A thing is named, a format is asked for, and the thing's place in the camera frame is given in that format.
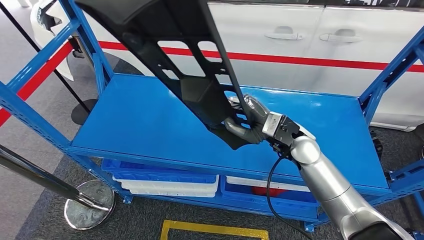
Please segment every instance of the black stanchion base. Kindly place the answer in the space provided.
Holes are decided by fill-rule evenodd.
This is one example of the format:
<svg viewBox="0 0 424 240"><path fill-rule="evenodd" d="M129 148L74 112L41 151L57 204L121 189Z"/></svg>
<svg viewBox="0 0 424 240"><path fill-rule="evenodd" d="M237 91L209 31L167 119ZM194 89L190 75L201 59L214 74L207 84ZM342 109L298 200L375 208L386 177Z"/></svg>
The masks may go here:
<svg viewBox="0 0 424 240"><path fill-rule="evenodd" d="M105 221L114 210L115 193L100 180L84 182L77 189L109 209L109 211L104 211L86 207L76 201L66 200L64 209L66 222L76 230L92 229Z"/></svg>
<svg viewBox="0 0 424 240"><path fill-rule="evenodd" d="M88 99L84 101L84 104L90 111L94 108L96 103L97 99ZM89 113L83 108L83 106L81 106L81 104L78 104L76 107L74 107L72 113L70 114L72 121L78 125L83 125L86 122L88 116Z"/></svg>

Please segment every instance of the white plastic tray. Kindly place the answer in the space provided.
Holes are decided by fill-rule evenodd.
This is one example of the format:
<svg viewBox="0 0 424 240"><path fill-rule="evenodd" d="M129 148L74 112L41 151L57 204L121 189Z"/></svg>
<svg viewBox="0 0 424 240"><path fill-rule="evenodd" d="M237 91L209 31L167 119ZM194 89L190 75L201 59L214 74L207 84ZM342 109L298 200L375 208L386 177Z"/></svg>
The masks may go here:
<svg viewBox="0 0 424 240"><path fill-rule="evenodd" d="M263 187L263 188L267 187L267 181L241 178L241 177L235 177L235 176L226 176L226 182L229 184L244 185L244 186ZM279 183L279 182L273 182L273 181L271 182L269 187L272 189L285 189L285 190L292 190L292 191L310 192L307 186Z"/></svg>

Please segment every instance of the red stripe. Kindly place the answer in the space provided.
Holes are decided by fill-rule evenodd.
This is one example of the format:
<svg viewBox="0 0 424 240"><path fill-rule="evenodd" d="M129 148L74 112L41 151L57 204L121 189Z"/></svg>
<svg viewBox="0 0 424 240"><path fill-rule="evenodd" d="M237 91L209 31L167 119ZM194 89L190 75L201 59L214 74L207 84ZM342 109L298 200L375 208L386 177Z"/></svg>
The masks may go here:
<svg viewBox="0 0 424 240"><path fill-rule="evenodd" d="M127 50L127 48L120 42L99 41L100 47L103 49ZM191 56L192 53L189 49L162 47L166 54ZM217 51L203 50L203 55L207 58L220 58ZM311 57L297 57L297 56L276 56L276 55L263 55L251 53L238 53L228 52L228 57L233 60L246 60L267 63L281 63L281 64L300 64L310 66L322 67L337 67L337 68L351 68L351 69L371 69L383 70L388 63L385 62L369 62L369 61L349 61L349 60L336 60L325 58L311 58ZM423 65L412 65L408 72L424 73Z"/></svg>
<svg viewBox="0 0 424 240"><path fill-rule="evenodd" d="M17 92L22 100L27 100L31 94L46 80L46 78L55 70L55 68L68 56L72 51L72 45L66 42L45 64L25 83L25 85ZM0 127L10 118L11 114L4 108L0 109Z"/></svg>

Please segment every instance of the black cable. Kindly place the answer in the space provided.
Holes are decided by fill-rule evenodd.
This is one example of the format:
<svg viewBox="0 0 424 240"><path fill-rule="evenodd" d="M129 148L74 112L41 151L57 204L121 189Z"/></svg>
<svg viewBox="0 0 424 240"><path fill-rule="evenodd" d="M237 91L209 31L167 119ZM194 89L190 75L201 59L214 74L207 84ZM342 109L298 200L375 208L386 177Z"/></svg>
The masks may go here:
<svg viewBox="0 0 424 240"><path fill-rule="evenodd" d="M14 27L22 34L22 36L28 41L28 43L37 51L37 53L40 51L40 48L37 46L37 44L33 41L33 39L28 35L28 33L22 28L22 26L16 21L16 19L12 16L12 14L9 12L9 10L3 5L3 3L0 2L0 9L3 11L3 13L7 16L7 18L12 22ZM81 98L77 95L77 93L71 88L71 86L66 82L64 77L56 70L54 69L54 74L56 74L57 78L65 85L65 87L68 89L70 94L78 101L79 104L81 104L82 108L84 108L87 113L90 113L90 109L86 106L86 104L81 100Z"/></svg>
<svg viewBox="0 0 424 240"><path fill-rule="evenodd" d="M289 149L287 150L287 152L279 155L279 158L277 159L277 161L275 161L274 165L271 168L271 171L269 171L269 175L268 175L268 181L266 182L266 200L268 201L268 206L269 209L271 210L271 212L275 215L275 217L279 220L281 220L283 223L287 224L289 227L293 228L294 230L298 231L299 233L301 233L303 236L305 236L307 239L309 240L313 240L311 238L311 236L309 236L309 234L304 231L303 229L300 229L299 227L291 224L290 222L286 221L284 218L282 218L273 208L273 205L271 204L271 198L270 198L270 184L271 184L271 177L273 176L274 170L276 169L277 165L281 162L281 160L283 160L287 154L288 151L290 151Z"/></svg>

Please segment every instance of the yellow floor marking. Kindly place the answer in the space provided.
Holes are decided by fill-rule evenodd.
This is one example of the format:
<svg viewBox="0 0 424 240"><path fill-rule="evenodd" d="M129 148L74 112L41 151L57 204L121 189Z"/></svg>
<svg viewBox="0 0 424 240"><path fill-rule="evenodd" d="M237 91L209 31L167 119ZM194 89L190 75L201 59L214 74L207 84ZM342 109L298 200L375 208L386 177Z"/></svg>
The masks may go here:
<svg viewBox="0 0 424 240"><path fill-rule="evenodd" d="M179 229L179 230L187 230L187 231L210 233L210 234L236 235L236 236L242 236L242 237L259 238L261 240L268 240L267 230L232 227L232 226L208 225L208 224L199 224L199 223L191 223L191 222L183 222L183 221L171 221L171 220L163 221L162 233L160 234L160 240L168 240L168 232L170 229Z"/></svg>

